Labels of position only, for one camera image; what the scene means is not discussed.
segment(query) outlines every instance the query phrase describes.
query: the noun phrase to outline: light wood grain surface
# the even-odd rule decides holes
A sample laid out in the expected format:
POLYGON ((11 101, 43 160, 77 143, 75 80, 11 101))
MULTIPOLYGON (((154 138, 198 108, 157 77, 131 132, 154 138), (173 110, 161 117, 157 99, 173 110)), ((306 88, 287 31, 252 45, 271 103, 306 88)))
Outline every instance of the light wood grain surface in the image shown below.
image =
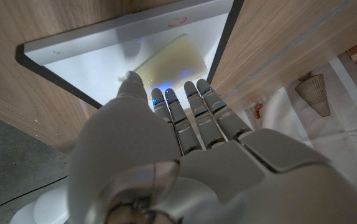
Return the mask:
POLYGON ((20 66, 14 59, 16 47, 170 2, 0 0, 0 119, 59 150, 69 151, 96 110, 20 66))
MULTIPOLYGON (((67 152, 95 109, 20 66, 16 46, 170 2, 0 0, 0 119, 67 152)), ((212 87, 238 111, 356 44, 357 0, 245 0, 212 87)))
POLYGON ((265 1, 276 14, 261 15, 262 1, 241 10, 212 81, 235 111, 357 44, 357 0, 289 2, 265 1))

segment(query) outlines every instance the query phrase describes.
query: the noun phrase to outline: robot finger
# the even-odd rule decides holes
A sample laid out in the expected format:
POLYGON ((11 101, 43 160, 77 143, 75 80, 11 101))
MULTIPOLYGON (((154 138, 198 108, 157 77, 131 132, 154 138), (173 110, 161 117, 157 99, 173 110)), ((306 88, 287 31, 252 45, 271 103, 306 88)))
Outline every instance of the robot finger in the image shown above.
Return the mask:
POLYGON ((175 92, 169 88, 165 91, 165 97, 183 154, 186 155, 197 149, 202 150, 198 138, 195 135, 175 92))
POLYGON ((237 141, 240 135, 252 131, 248 125, 226 105, 206 80, 199 80, 197 82, 197 88, 228 140, 234 139, 237 141))
POLYGON ((213 115, 206 107, 195 85, 188 81, 184 84, 184 90, 206 149, 211 149, 213 146, 225 142, 222 133, 213 119, 213 115))
POLYGON ((180 141, 177 136, 177 132, 175 130, 174 123, 172 121, 172 117, 169 113, 169 109, 167 108, 165 98, 160 89, 155 88, 151 91, 152 103, 154 104, 155 114, 161 117, 164 121, 166 121, 172 128, 173 134, 176 136, 177 144, 180 146, 180 141))

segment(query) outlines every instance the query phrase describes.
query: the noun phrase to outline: robotic hand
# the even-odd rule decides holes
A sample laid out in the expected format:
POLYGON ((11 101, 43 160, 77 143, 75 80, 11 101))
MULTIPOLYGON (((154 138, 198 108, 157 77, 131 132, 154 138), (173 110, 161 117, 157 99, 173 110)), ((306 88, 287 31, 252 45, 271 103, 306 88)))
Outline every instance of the robotic hand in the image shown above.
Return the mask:
POLYGON ((357 190, 325 157, 253 132, 205 80, 185 92, 204 151, 174 91, 129 72, 85 125, 68 180, 72 223, 357 223, 357 190))

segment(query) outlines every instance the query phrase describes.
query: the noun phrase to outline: floor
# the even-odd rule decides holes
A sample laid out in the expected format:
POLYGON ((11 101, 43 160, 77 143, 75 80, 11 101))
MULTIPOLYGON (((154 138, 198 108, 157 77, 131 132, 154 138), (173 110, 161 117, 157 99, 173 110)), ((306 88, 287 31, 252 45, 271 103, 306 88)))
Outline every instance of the floor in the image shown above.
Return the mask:
MULTIPOLYGON (((0 120, 0 204, 68 174, 68 156, 0 120)), ((9 223, 16 211, 48 187, 0 207, 0 223, 9 223)))

